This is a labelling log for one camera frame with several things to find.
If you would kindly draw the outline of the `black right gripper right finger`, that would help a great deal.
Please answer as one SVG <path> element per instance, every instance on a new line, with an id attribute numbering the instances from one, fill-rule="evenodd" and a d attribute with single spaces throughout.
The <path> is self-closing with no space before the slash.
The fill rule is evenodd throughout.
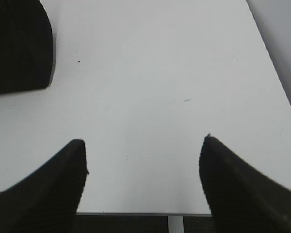
<path id="1" fill-rule="evenodd" d="M 291 233 L 291 190 L 217 138 L 204 138 L 199 176 L 218 233 Z"/>

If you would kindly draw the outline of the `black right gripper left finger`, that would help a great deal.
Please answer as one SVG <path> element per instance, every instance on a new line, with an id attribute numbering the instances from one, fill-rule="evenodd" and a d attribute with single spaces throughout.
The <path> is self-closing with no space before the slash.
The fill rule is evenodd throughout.
<path id="1" fill-rule="evenodd" d="M 0 233 L 69 233 L 88 175 L 85 142 L 73 139 L 0 192 Z"/>

